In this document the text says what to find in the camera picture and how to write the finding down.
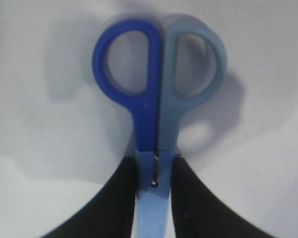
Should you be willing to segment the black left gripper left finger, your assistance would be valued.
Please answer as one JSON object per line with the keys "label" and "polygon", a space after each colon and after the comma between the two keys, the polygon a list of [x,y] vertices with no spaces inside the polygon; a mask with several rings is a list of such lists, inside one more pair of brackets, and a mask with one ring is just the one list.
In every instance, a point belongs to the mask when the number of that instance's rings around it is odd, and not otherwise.
{"label": "black left gripper left finger", "polygon": [[104,187],[67,221],[45,238],[130,238],[132,234],[138,167],[125,157]]}

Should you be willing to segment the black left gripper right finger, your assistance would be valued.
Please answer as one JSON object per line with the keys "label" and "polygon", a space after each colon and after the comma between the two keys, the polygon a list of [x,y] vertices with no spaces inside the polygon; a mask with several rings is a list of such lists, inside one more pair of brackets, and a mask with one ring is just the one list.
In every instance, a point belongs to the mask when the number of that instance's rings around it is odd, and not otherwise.
{"label": "black left gripper right finger", "polygon": [[221,202],[180,156],[172,165],[171,207],[178,238],[270,237]]}

